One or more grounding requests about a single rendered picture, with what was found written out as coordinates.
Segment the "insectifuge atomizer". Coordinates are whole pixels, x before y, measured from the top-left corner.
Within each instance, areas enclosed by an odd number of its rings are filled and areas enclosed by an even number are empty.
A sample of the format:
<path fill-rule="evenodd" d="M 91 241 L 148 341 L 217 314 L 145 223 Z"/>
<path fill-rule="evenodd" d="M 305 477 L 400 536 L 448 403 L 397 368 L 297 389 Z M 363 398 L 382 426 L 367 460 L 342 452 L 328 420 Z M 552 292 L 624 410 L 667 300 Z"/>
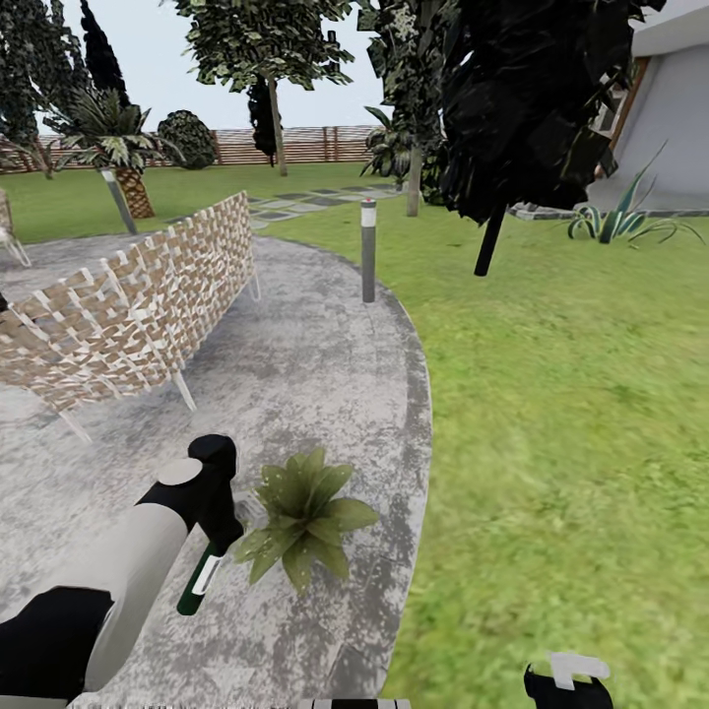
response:
<path fill-rule="evenodd" d="M 180 613 L 190 616 L 196 613 L 225 557 L 226 555 L 216 550 L 214 545 L 208 544 L 178 602 Z"/>

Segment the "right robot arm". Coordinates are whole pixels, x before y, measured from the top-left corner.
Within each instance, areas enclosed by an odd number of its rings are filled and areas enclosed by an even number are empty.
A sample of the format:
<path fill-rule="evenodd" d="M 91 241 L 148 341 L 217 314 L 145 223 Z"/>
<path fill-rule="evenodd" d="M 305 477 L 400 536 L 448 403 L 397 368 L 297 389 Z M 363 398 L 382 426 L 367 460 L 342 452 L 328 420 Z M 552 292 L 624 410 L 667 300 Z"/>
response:
<path fill-rule="evenodd" d="M 552 677 L 535 675 L 529 665 L 524 675 L 525 690 L 535 699 L 537 709 L 613 709 L 608 690 L 600 678 L 610 677 L 605 661 L 563 653 L 548 653 Z M 592 682 L 575 681 L 572 675 L 585 675 Z"/>

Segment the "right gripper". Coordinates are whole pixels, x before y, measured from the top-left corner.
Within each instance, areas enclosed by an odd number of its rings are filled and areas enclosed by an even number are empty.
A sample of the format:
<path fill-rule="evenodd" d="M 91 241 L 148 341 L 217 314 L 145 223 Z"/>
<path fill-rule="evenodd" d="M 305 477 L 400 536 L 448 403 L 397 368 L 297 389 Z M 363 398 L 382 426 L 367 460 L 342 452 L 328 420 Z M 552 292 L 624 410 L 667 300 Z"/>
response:
<path fill-rule="evenodd" d="M 608 690 L 594 677 L 591 683 L 575 681 L 574 690 L 558 688 L 554 678 L 535 675 L 533 665 L 529 665 L 524 675 L 525 690 L 535 699 L 537 709 L 613 709 Z"/>

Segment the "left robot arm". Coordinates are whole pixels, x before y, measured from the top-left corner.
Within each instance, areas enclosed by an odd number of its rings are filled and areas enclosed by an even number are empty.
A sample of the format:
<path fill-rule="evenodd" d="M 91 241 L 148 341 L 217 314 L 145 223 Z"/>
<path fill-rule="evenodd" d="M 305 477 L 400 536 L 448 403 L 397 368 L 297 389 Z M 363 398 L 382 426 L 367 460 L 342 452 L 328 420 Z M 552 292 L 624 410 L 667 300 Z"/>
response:
<path fill-rule="evenodd" d="M 0 709 L 65 709 L 123 667 L 189 532 L 198 522 L 220 553 L 269 516 L 252 490 L 231 494 L 230 441 L 188 444 L 97 543 L 0 623 Z"/>

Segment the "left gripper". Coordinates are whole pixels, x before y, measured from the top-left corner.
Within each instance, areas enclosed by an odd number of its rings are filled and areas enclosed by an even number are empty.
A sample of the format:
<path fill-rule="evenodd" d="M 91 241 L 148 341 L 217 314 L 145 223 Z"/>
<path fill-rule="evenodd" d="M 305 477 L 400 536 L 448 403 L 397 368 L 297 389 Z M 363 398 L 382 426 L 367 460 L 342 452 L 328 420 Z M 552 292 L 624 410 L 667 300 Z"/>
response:
<path fill-rule="evenodd" d="M 233 494 L 220 505 L 204 507 L 197 522 L 220 553 L 225 553 L 237 538 L 247 534 L 242 522 L 233 513 Z"/>

